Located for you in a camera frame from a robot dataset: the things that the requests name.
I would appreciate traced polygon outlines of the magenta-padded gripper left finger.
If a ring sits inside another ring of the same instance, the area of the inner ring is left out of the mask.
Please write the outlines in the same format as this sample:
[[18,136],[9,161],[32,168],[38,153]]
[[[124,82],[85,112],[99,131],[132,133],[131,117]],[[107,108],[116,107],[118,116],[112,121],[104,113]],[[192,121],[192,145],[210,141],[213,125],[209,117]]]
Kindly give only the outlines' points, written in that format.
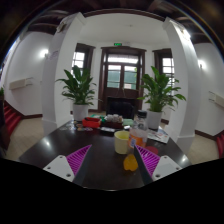
[[87,145],[68,156],[59,155],[47,164],[44,170],[81,186],[87,172],[91,153],[91,146]]

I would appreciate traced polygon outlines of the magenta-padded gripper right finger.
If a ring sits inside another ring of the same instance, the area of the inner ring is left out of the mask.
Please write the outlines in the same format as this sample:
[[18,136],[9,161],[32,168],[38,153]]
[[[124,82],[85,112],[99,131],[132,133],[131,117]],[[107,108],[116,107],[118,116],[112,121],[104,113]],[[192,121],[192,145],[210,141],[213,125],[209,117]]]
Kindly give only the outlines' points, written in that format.
[[134,146],[134,155],[145,185],[181,170],[181,167],[169,156],[158,156],[138,145]]

